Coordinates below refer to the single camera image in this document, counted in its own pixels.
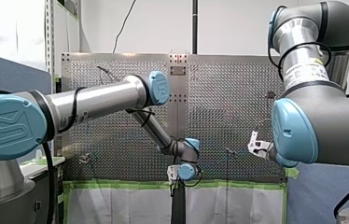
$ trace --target metal frame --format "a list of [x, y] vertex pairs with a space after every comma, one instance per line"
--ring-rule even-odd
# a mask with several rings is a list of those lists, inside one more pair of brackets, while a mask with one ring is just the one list
[[[219, 64], [220, 66], [223, 66], [224, 68], [226, 66], [233, 67], [238, 66], [234, 68], [234, 72], [237, 72], [239, 69], [251, 69], [250, 71], [245, 71], [252, 73], [255, 73], [255, 70], [259, 70], [262, 76], [265, 76], [266, 79], [263, 79], [265, 83], [259, 83], [256, 88], [262, 88], [262, 89], [269, 89], [272, 87], [272, 90], [276, 92], [276, 95], [280, 95], [281, 90], [281, 82], [278, 79], [276, 75], [276, 70], [274, 67], [270, 67], [269, 61], [266, 57], [258, 57], [258, 56], [205, 56], [205, 55], [186, 55], [186, 54], [89, 54], [89, 53], [64, 53], [62, 55], [62, 73], [63, 73], [63, 90], [69, 91], [73, 89], [74, 87], [78, 87], [79, 84], [73, 83], [73, 79], [75, 77], [72, 77], [72, 63], [74, 64], [74, 67], [80, 67], [79, 63], [83, 62], [84, 64], [93, 63], [93, 62], [163, 62], [165, 63], [165, 67], [167, 69], [166, 72], [168, 74], [171, 73], [172, 68], [175, 69], [175, 67], [181, 67], [184, 68], [184, 74], [178, 75], [180, 70], [174, 70], [174, 74], [170, 74], [170, 81], [171, 81], [171, 97], [170, 101], [167, 104], [167, 128], [168, 133], [174, 137], [174, 138], [184, 138], [184, 137], [198, 137], [198, 136], [187, 136], [189, 135], [188, 131], [188, 110], [189, 110], [189, 97], [193, 90], [188, 89], [188, 85], [192, 83], [192, 77], [189, 76], [189, 73], [192, 73], [192, 69], [190, 65], [195, 63], [200, 63], [198, 66], [203, 66], [204, 64], [208, 64], [208, 66], [214, 66], [215, 64]], [[88, 79], [94, 79], [96, 77], [93, 77], [93, 74], [90, 74], [91, 76], [88, 77]], [[245, 102], [248, 107], [246, 107], [245, 111], [248, 110], [255, 110], [259, 112], [265, 104], [267, 104], [266, 110], [263, 109], [263, 112], [266, 113], [264, 116], [269, 116], [269, 107], [268, 104], [272, 101], [269, 99], [264, 99], [263, 95], [261, 95], [264, 92], [259, 92], [260, 96], [254, 96], [252, 92], [244, 92], [242, 90], [243, 94], [246, 94], [246, 96], [240, 96], [241, 100], [248, 100], [250, 101], [253, 99], [253, 102]], [[261, 114], [256, 114], [254, 120], [250, 120], [247, 122], [247, 127], [251, 125], [255, 125], [259, 120], [265, 119], [261, 116]], [[249, 138], [250, 133], [244, 133], [247, 134], [247, 141]], [[72, 145], [71, 133], [65, 133], [63, 135], [63, 150], [64, 151], [71, 151]], [[263, 130], [260, 133], [261, 137], [264, 139], [270, 139], [269, 130]], [[247, 181], [256, 181], [256, 182], [284, 182], [286, 181], [285, 172], [281, 170], [277, 165], [275, 165], [273, 162], [268, 161], [262, 161], [258, 158], [253, 158], [253, 156], [250, 154], [250, 157], [247, 157], [248, 159], [245, 161], [231, 161], [230, 167], [233, 169], [245, 169], [246, 172], [250, 172], [250, 169], [255, 169], [253, 167], [255, 166], [261, 166], [256, 167], [259, 169], [273, 169], [273, 172], [276, 172], [276, 174], [270, 175], [269, 173], [263, 173], [260, 176], [253, 176], [253, 173], [251, 175], [242, 175], [242, 173], [231, 173], [230, 176], [227, 176], [228, 179], [237, 179], [237, 180], [247, 180]], [[172, 158], [167, 159], [167, 164], [172, 163]], [[213, 176], [213, 178], [225, 178], [224, 175], [221, 176]]]
[[[84, 76], [87, 74], [83, 74], [82, 72], [80, 73], [77, 71], [78, 75], [73, 75], [73, 67], [82, 67], [82, 63], [85, 65], [89, 65], [89, 68], [85, 68], [83, 71], [88, 72], [89, 69], [91, 69], [91, 64], [97, 64], [98, 62], [100, 63], [136, 63], [136, 62], [164, 62], [165, 63], [165, 69], [167, 71], [170, 82], [171, 82], [171, 95], [170, 95], [170, 100], [167, 104], [166, 107], [166, 123], [167, 123], [167, 130], [168, 133], [173, 137], [173, 138], [185, 138], [185, 137], [196, 137], [198, 136], [188, 136], [190, 134], [190, 131], [188, 130], [188, 126], [190, 124], [189, 116], [191, 114], [190, 107], [195, 103], [195, 100], [203, 100], [203, 99], [197, 99], [196, 94], [194, 90], [192, 89], [192, 85], [195, 85], [195, 80], [193, 79], [194, 77], [192, 76], [197, 76], [198, 74], [198, 69], [201, 67], [204, 67], [205, 65], [209, 68], [210, 67], [215, 67], [215, 66], [223, 66], [224, 68], [226, 67], [235, 67], [235, 69], [232, 68], [232, 73], [228, 71], [224, 71], [223, 74], [230, 74], [232, 77], [237, 76], [238, 74], [233, 74], [233, 72], [239, 72], [239, 69], [244, 69], [246, 70], [245, 72], [250, 72], [250, 74], [255, 75], [253, 73], [256, 73], [254, 69], [260, 70], [261, 76], [266, 77], [265, 79], [262, 80], [262, 82], [265, 81], [265, 83], [259, 83], [261, 89], [272, 89], [272, 91], [275, 91], [277, 95], [281, 93], [281, 82], [277, 78], [276, 75], [276, 70], [274, 67], [269, 66], [269, 60], [266, 57], [254, 57], [254, 56], [201, 56], [201, 55], [187, 55], [187, 54], [89, 54], [89, 53], [64, 53], [62, 54], [62, 75], [63, 75], [63, 90], [64, 91], [70, 91], [76, 87], [79, 87], [79, 83], [74, 81], [74, 79], [77, 78], [77, 76]], [[90, 79], [96, 79], [95, 74], [89, 74], [90, 76], [88, 78], [81, 79], [81, 81], [90, 81]], [[206, 74], [202, 74], [201, 77], [199, 78], [208, 78], [209, 79], [209, 73], [207, 71]], [[218, 77], [222, 78], [223, 81], [217, 83], [219, 85], [225, 85], [225, 77]], [[244, 96], [240, 96], [240, 99], [245, 99], [246, 101], [256, 101], [254, 105], [256, 105], [256, 108], [250, 108], [250, 109], [255, 109], [256, 111], [259, 111], [261, 108], [261, 103], [264, 104], [264, 100], [260, 98], [256, 98], [259, 96], [252, 95], [249, 92], [247, 93], [246, 97], [250, 98], [242, 98]], [[267, 110], [263, 112], [264, 116], [262, 116], [260, 113], [256, 114], [256, 120], [252, 120], [248, 123], [250, 124], [257, 124], [258, 121], [261, 119], [266, 119], [266, 116], [269, 115], [269, 102], [268, 98], [267, 100]], [[203, 105], [209, 106], [209, 102], [203, 102]], [[229, 105], [230, 108], [228, 109], [229, 112], [234, 113], [235, 117], [237, 116], [236, 113], [239, 112], [236, 110], [238, 105]], [[261, 132], [261, 137], [264, 139], [268, 139], [268, 133], [269, 130], [263, 130]], [[244, 133], [247, 135], [247, 139], [249, 139], [249, 134], [251, 134], [251, 129], [250, 133]], [[71, 133], [65, 133], [63, 135], [63, 150], [64, 151], [71, 151], [73, 145], [71, 144]], [[203, 149], [203, 144], [206, 144], [202, 141], [202, 151], [207, 150]], [[224, 155], [225, 161], [228, 159], [228, 153], [224, 150], [222, 151]], [[247, 161], [243, 160], [242, 163], [243, 165], [239, 165], [238, 163], [240, 161], [231, 161], [227, 166], [232, 168], [232, 169], [243, 169], [246, 168], [246, 172], [251, 172], [253, 169], [256, 168], [251, 168], [254, 165], [256, 166], [264, 166], [265, 168], [268, 169], [273, 169], [276, 174], [270, 174], [268, 173], [260, 173], [262, 176], [247, 176], [247, 175], [242, 175], [242, 173], [231, 173], [229, 176], [227, 172], [227, 176], [220, 176], [219, 178], [227, 178], [227, 179], [240, 179], [240, 180], [247, 180], [247, 181], [257, 181], [257, 182], [273, 182], [273, 183], [281, 183], [281, 182], [286, 182], [286, 176], [285, 172], [279, 168], [276, 164], [274, 164], [271, 161], [262, 161], [259, 158], [254, 158], [253, 155], [245, 156], [242, 155], [244, 158], [247, 158]], [[173, 158], [167, 158], [166, 163], [167, 165], [172, 164]], [[67, 169], [74, 169], [74, 161], [71, 162], [73, 163], [73, 166], [70, 165], [68, 166]], [[77, 172], [83, 172], [82, 169], [77, 168]], [[146, 177], [133, 177], [133, 178], [127, 178], [127, 177], [122, 177], [121, 179], [130, 179], [130, 180], [157, 180], [157, 178], [146, 178]], [[172, 200], [172, 223], [173, 224], [183, 224], [186, 223], [186, 190], [183, 186], [179, 186], [177, 189], [174, 190], [174, 197]]]

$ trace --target white wall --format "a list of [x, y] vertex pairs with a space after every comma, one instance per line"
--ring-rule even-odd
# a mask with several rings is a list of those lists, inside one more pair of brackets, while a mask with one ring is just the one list
[[[199, 53], [265, 55], [268, 21], [297, 0], [199, 1]], [[81, 50], [111, 52], [132, 0], [81, 1]], [[117, 52], [191, 52], [191, 0], [136, 1]]]

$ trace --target industrial robot arm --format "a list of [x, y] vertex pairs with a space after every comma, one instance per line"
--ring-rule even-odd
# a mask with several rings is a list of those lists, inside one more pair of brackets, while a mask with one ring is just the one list
[[127, 110], [145, 123], [144, 129], [164, 154], [182, 159], [184, 164], [180, 168], [184, 171], [179, 178], [190, 180], [197, 174], [199, 141], [179, 142], [178, 152], [174, 152], [171, 146], [175, 141], [153, 114], [143, 110], [151, 105], [164, 105], [168, 99], [169, 81], [161, 72], [127, 76], [118, 83], [52, 95], [39, 91], [0, 94], [0, 161], [17, 159], [75, 124]]
[[287, 167], [299, 161], [349, 165], [349, 6], [279, 7], [269, 44], [281, 55], [276, 66], [285, 84], [272, 107], [269, 157]]

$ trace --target metal bracket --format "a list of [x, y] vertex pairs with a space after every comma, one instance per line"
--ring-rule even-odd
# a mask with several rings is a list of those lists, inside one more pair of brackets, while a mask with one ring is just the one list
[[171, 165], [168, 166], [168, 180], [169, 180], [169, 185], [175, 185], [177, 178], [178, 178], [178, 167], [180, 165]]
[[258, 132], [253, 131], [251, 133], [250, 142], [247, 145], [247, 148], [250, 153], [252, 153], [255, 156], [268, 159], [268, 152], [273, 147], [272, 142], [265, 142], [265, 141], [257, 141], [257, 135]]

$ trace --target green tape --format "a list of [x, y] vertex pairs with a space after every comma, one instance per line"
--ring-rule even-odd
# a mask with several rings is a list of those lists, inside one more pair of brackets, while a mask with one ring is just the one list
[[286, 168], [286, 176], [287, 177], [291, 177], [291, 178], [294, 178], [294, 179], [297, 179], [298, 176], [300, 174], [300, 171], [293, 167], [293, 168]]
[[283, 213], [282, 213], [283, 224], [286, 224], [286, 219], [287, 219], [287, 194], [288, 194], [288, 188], [286, 187], [283, 192]]
[[67, 188], [67, 186], [63, 183], [63, 201], [64, 201], [64, 219], [63, 223], [67, 224], [67, 215], [69, 213], [69, 197], [70, 197], [70, 188]]
[[58, 203], [64, 202], [64, 196], [63, 194], [58, 195]]
[[65, 10], [70, 16], [72, 16], [76, 21], [78, 21], [78, 16], [73, 15], [73, 13], [71, 13], [69, 11], [69, 9], [67, 9], [66, 7], [64, 7], [60, 2], [57, 2], [58, 6], [61, 7], [63, 10]]
[[[149, 181], [149, 182], [134, 182], [120, 180], [81, 180], [81, 181], [65, 181], [65, 188], [69, 189], [168, 189], [169, 184], [166, 181]], [[203, 180], [195, 188], [218, 188], [227, 187], [237, 189], [266, 189], [266, 190], [281, 190], [286, 189], [286, 184], [274, 183], [254, 183], [247, 181], [227, 181], [225, 180]]]

